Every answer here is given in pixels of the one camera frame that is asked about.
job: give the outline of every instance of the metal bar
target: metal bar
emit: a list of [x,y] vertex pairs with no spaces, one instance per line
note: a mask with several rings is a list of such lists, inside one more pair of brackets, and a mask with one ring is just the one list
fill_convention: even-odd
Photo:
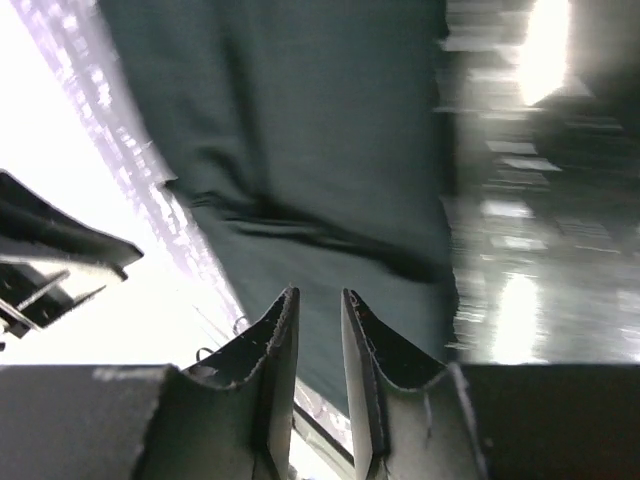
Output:
[[19,312],[22,312],[25,308],[27,308],[29,305],[33,305],[40,298],[46,295],[52,288],[55,288],[62,281],[66,280],[70,276],[71,276],[71,273],[69,272],[69,270],[64,270],[58,273],[53,278],[48,280],[42,287],[38,288],[26,300],[23,300],[22,302],[20,302],[16,307],[16,310],[18,310]]
[[7,315],[10,315],[14,320],[22,323],[23,325],[26,325],[30,329],[35,330],[36,332],[42,331],[42,328],[40,328],[38,324],[32,322],[29,318],[24,316],[22,312],[20,312],[19,310],[16,310],[15,307],[8,304],[1,298],[0,298],[0,310],[5,312]]

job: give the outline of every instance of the bright light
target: bright light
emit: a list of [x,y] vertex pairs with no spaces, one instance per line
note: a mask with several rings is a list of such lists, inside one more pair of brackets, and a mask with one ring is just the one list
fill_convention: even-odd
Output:
[[538,286],[531,278],[514,274],[502,291],[499,308],[493,360],[530,363],[538,334]]
[[531,12],[518,67],[520,90],[527,106],[565,83],[570,10],[568,0],[537,0]]
[[[190,284],[171,265],[165,267],[168,261],[150,226],[128,205],[12,2],[0,1],[0,32],[5,40],[0,42],[5,68],[0,77],[0,169],[71,217],[132,240],[145,252],[143,260],[127,269],[127,282],[110,285],[42,332],[30,332],[21,340],[9,335],[0,365],[191,365],[196,350],[215,346],[218,337],[209,334],[211,322],[189,304],[195,303],[184,293],[191,294]],[[55,51],[64,57],[63,50]],[[66,74],[72,77],[73,70]],[[30,264],[41,274],[61,270],[50,262]],[[74,297],[114,283],[108,271],[99,270],[100,278],[94,279],[96,272],[87,272],[86,266],[77,270],[92,275],[71,275],[61,284]],[[217,299],[210,292],[208,297],[212,300],[207,305]],[[215,313],[211,318],[226,324],[224,306]]]

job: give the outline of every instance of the reflective floor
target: reflective floor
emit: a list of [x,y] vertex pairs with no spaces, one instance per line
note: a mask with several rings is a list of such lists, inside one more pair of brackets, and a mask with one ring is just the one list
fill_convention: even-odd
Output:
[[504,84],[472,88],[452,209],[463,358],[640,360],[640,147],[588,92],[524,112],[495,106]]

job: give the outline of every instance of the cloth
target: cloth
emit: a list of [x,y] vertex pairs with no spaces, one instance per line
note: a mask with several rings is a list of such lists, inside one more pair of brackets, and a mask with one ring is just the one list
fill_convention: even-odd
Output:
[[298,374],[346,413],[340,291],[444,359],[455,285],[425,0],[103,0],[145,127],[250,319],[302,291]]

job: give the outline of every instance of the tarp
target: tarp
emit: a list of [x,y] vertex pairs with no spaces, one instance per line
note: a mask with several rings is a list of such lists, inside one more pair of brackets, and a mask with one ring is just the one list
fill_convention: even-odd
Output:
[[436,41],[415,0],[99,4],[144,125],[248,318],[302,291],[298,372],[343,412],[340,290],[444,359]]

